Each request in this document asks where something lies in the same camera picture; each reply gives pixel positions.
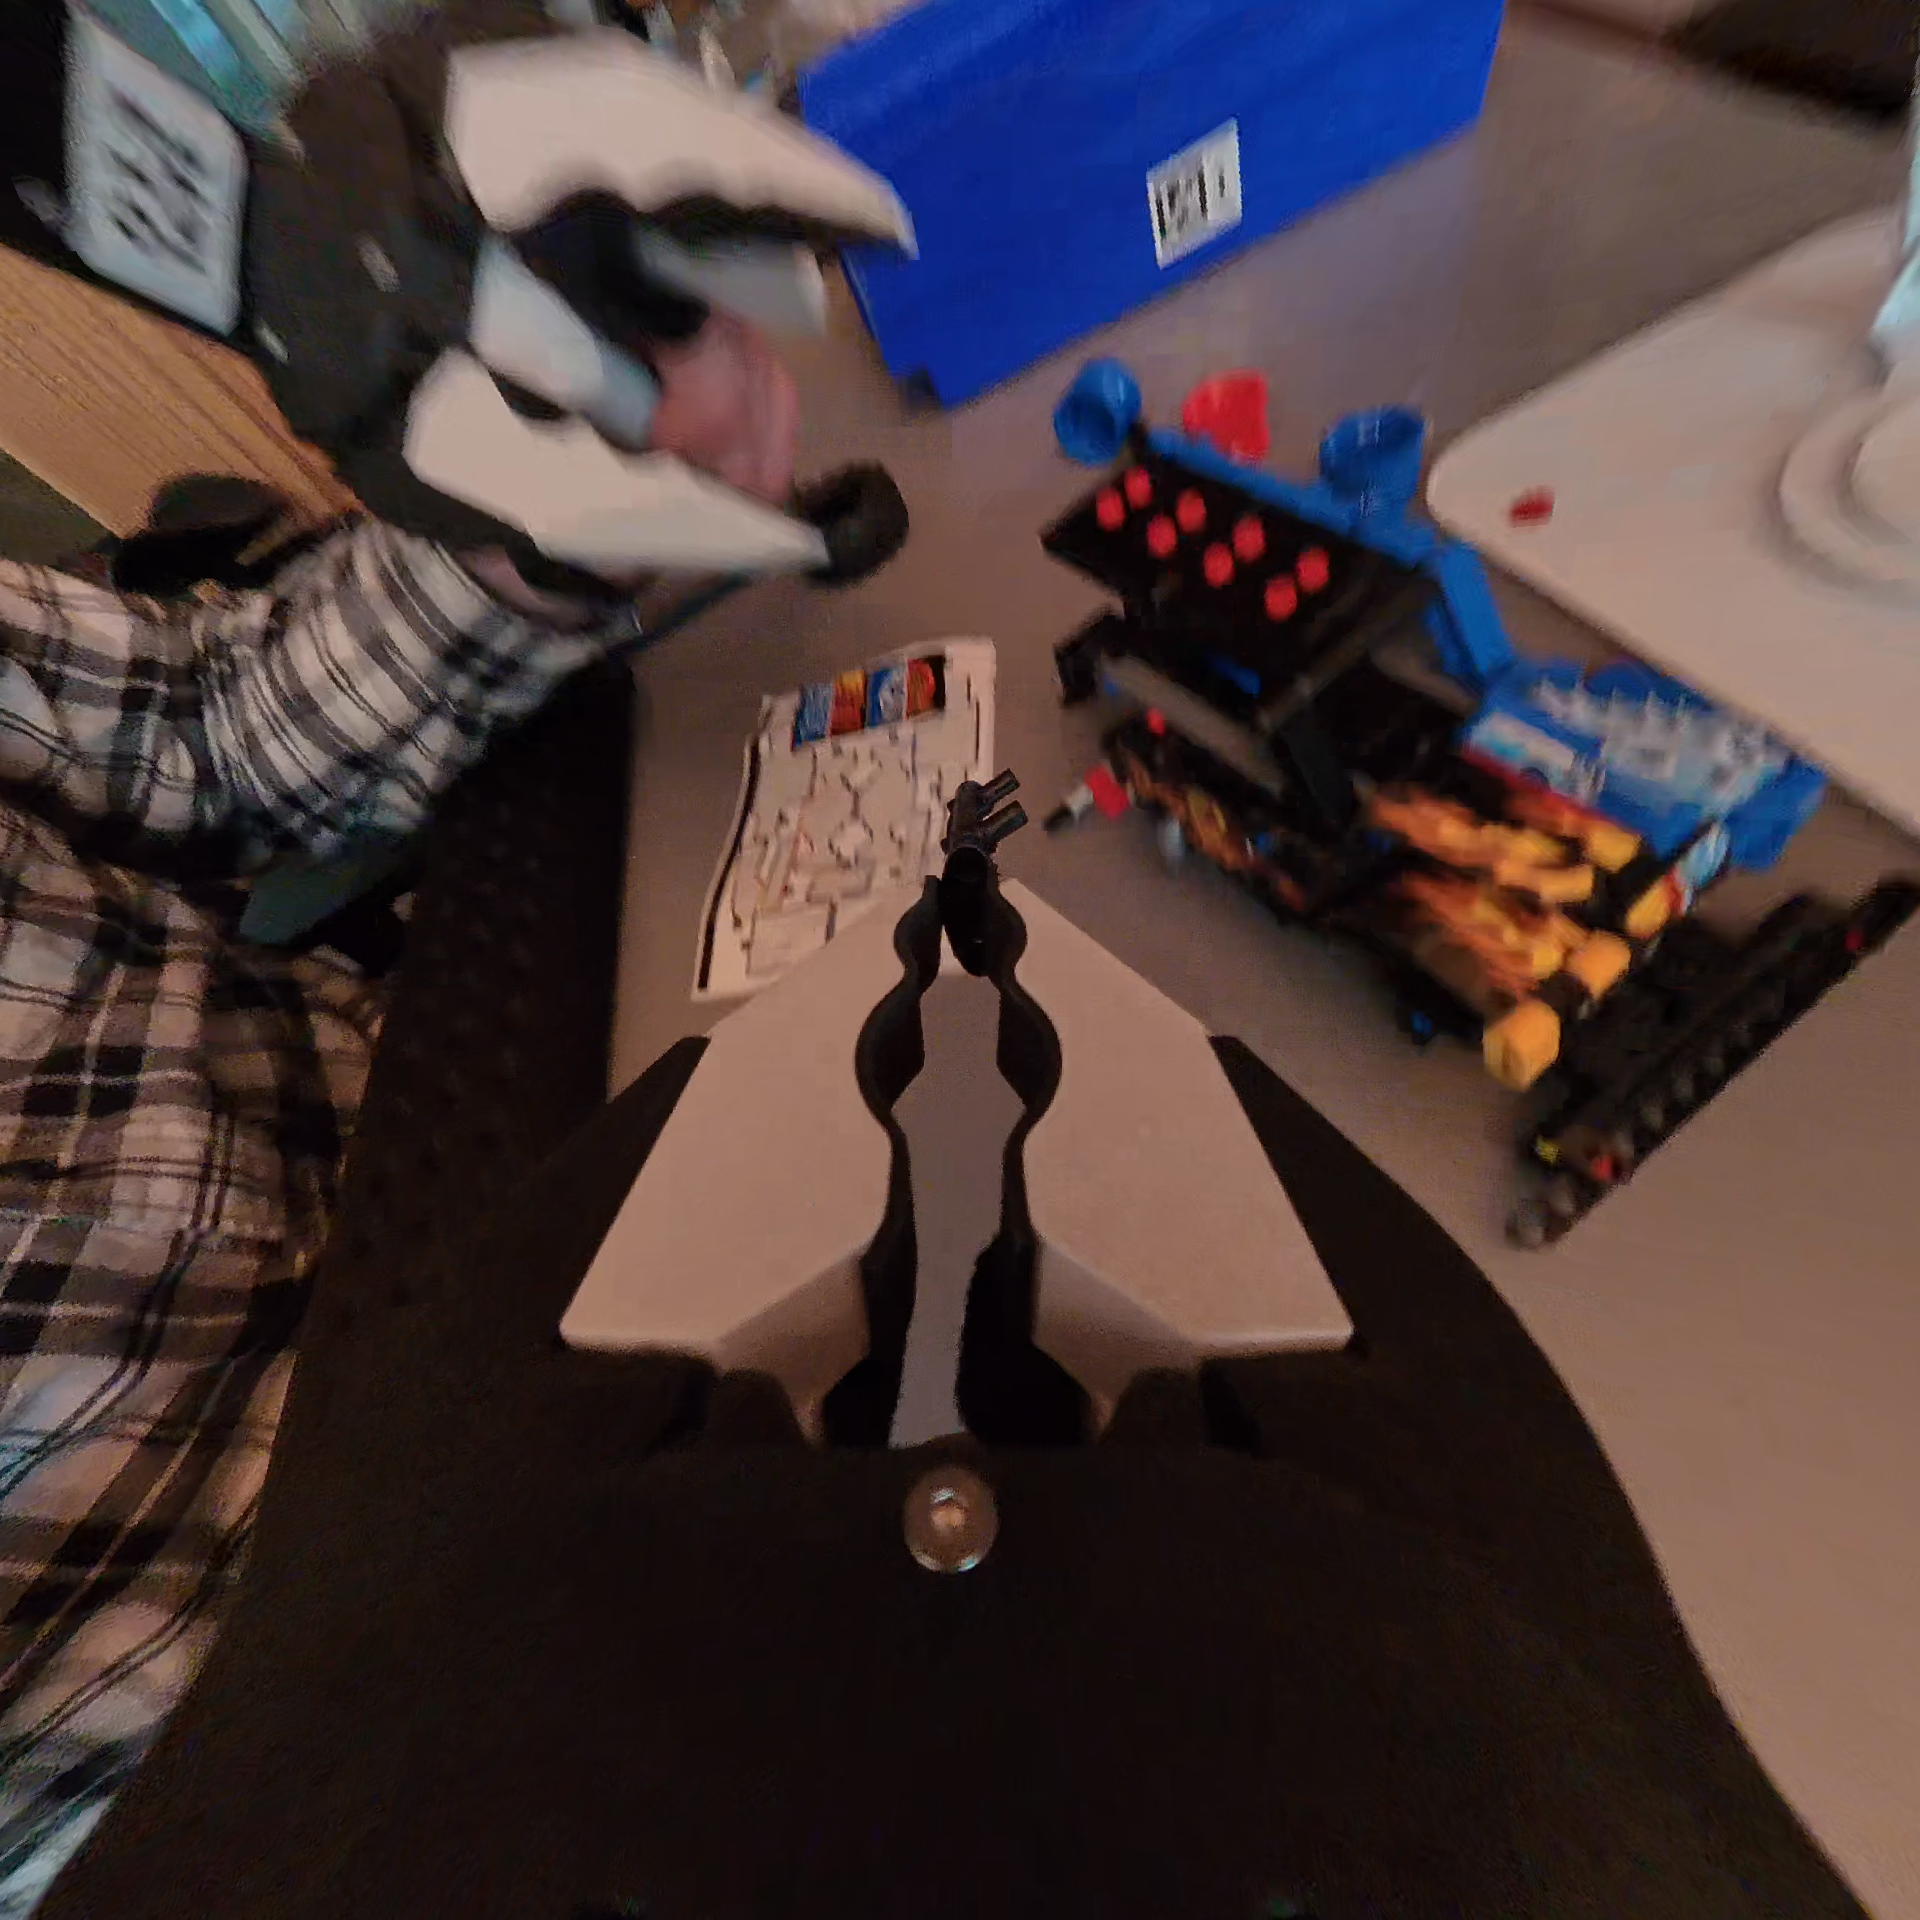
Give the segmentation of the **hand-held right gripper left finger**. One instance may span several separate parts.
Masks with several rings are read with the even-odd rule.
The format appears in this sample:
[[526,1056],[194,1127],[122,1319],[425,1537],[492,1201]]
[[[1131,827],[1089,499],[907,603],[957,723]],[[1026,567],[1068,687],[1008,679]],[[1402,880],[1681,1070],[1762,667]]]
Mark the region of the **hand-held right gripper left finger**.
[[898,1091],[859,1078],[890,991],[914,1024],[942,963],[932,883],[851,927],[726,1013],[561,1319],[578,1352],[716,1374],[897,1374],[914,1309]]

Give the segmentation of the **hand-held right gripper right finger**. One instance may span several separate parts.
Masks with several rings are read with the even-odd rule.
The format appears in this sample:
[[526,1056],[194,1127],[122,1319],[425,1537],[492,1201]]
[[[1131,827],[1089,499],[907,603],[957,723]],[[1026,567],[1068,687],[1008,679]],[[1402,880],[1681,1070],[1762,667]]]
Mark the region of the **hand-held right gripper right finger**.
[[1353,1320],[1209,1031],[1020,880],[1000,899],[1008,1336],[1051,1361],[1345,1349]]

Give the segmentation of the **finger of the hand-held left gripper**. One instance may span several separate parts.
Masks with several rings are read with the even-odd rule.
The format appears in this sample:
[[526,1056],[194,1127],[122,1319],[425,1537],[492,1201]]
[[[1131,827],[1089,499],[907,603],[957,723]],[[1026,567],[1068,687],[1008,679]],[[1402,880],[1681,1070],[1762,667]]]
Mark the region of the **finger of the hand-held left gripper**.
[[585,419],[515,411],[494,374],[449,351],[409,400],[401,458],[435,539],[622,582],[643,574],[811,574],[828,537],[678,456],[612,447]]
[[488,233],[614,338],[814,331],[830,256],[920,250],[872,167],[627,32],[451,54],[449,154]]

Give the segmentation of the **black round toy piece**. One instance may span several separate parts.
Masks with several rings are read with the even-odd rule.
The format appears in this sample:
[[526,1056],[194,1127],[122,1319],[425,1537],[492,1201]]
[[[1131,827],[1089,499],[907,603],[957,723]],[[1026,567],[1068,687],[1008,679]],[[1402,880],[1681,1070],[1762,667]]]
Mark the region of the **black round toy piece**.
[[794,507],[824,539],[824,562],[806,570],[814,585],[865,582],[907,541],[905,497],[880,463],[834,469],[801,487]]

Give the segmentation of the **sticker sheet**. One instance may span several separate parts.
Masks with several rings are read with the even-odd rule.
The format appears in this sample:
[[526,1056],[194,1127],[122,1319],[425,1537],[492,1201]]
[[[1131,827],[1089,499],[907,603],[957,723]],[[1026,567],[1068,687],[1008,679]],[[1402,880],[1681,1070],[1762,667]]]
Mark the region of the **sticker sheet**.
[[955,635],[762,701],[696,1000],[757,994],[942,867],[948,803],[993,777],[996,664],[993,640]]

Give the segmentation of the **grey desk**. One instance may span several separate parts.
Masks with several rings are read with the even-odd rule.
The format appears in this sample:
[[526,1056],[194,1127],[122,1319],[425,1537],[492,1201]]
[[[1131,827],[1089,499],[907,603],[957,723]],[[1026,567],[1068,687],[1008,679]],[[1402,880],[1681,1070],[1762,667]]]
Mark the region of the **grey desk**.
[[[948,632],[1000,648],[1000,742],[1034,808],[1089,762],[1051,646],[1096,605],[1041,552],[1081,488],[1050,411],[1113,354],[1153,418],[1260,367],[1276,463],[1350,409],[1433,440],[1802,233],[1891,201],[1899,136],[1802,113],[1512,5],[1481,120],[1366,192],[950,415],[904,411],[840,315],[797,349],[806,466],[892,466],[913,537],[857,592],[745,592],[638,662],[624,1087],[717,1016],[689,982],[763,693]],[[1618,1195],[1505,1240],[1514,1119],[1419,1050],[1345,950],[1173,867],[1149,822],[1020,833],[1008,873],[1261,1053],[1499,1285],[1608,1446],[1702,1661],[1875,1915],[1916,1915],[1916,927],[1872,954]]]

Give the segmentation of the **person's left hand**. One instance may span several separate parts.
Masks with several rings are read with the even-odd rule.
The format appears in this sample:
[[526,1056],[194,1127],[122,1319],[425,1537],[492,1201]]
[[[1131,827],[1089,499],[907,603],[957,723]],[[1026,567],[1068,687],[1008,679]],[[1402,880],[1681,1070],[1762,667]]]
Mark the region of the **person's left hand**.
[[801,397],[772,343],[754,325],[710,310],[697,333],[656,347],[654,369],[649,447],[782,507],[795,485]]

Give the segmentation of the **light wooden surface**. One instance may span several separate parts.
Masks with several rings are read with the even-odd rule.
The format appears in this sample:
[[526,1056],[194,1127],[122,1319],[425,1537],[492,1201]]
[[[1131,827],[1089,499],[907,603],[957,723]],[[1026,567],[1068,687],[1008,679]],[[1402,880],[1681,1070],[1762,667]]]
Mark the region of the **light wooden surface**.
[[238,351],[2,250],[2,445],[108,533],[129,537],[163,485],[240,475],[305,520],[353,493]]

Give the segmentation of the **dark perforated panel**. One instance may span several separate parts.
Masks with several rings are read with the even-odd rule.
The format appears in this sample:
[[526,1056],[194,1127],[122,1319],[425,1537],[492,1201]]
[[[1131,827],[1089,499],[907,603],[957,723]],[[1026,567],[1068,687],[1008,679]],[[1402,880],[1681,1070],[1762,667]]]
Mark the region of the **dark perforated panel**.
[[541,1349],[585,1261],[558,1157],[608,1096],[633,671],[597,664],[457,781],[313,1269],[264,1507],[395,1483],[494,1350]]

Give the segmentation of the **blue storage bin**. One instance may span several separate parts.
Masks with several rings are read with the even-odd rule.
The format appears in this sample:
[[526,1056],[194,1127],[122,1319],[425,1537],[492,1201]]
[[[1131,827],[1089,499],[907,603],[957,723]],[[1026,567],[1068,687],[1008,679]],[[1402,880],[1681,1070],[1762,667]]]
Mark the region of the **blue storage bin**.
[[797,74],[904,198],[843,253],[886,374],[954,406],[1481,113],[1502,1],[938,1]]

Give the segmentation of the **blue toy wheel rim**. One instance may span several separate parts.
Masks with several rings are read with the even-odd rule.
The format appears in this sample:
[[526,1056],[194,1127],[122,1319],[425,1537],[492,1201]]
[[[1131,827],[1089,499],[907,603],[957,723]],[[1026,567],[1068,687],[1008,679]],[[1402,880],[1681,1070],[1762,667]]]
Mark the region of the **blue toy wheel rim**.
[[1358,513],[1403,513],[1422,488],[1427,440],[1429,419],[1417,409],[1358,409],[1333,419],[1316,447],[1316,471]]
[[1118,359],[1084,362],[1051,409],[1056,450],[1073,463],[1116,463],[1136,438],[1144,397],[1133,373]]

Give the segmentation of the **flame-printed toy truck model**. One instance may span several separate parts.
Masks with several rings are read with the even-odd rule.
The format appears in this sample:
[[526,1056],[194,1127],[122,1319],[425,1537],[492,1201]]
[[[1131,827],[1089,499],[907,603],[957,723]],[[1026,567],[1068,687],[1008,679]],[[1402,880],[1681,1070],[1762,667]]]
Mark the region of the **flame-printed toy truck model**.
[[1136,429],[1043,534],[1108,605],[1065,703],[1171,856],[1369,953],[1402,1031],[1473,1045],[1522,1103],[1512,1240],[1564,1238],[1916,918],[1893,873],[1700,917],[1825,794],[1776,736],[1645,667],[1529,661],[1478,558],[1203,440]]

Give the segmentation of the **red toy wheel rim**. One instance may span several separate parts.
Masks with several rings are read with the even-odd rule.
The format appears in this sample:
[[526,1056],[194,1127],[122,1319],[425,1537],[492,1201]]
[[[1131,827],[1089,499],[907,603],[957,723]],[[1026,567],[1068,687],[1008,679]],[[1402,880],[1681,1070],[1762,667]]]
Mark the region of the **red toy wheel rim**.
[[1182,431],[1236,463],[1261,463],[1270,447],[1268,386],[1236,367],[1196,382],[1182,401]]

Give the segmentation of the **white book stand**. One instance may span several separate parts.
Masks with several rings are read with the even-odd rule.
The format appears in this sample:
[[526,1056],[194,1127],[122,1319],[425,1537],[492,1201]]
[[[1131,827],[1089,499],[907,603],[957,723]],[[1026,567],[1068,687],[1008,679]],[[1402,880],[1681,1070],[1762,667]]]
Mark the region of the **white book stand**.
[[[1430,513],[1918,827],[1916,326],[1899,209],[1812,230],[1457,438]],[[1553,488],[1555,513],[1507,503]]]

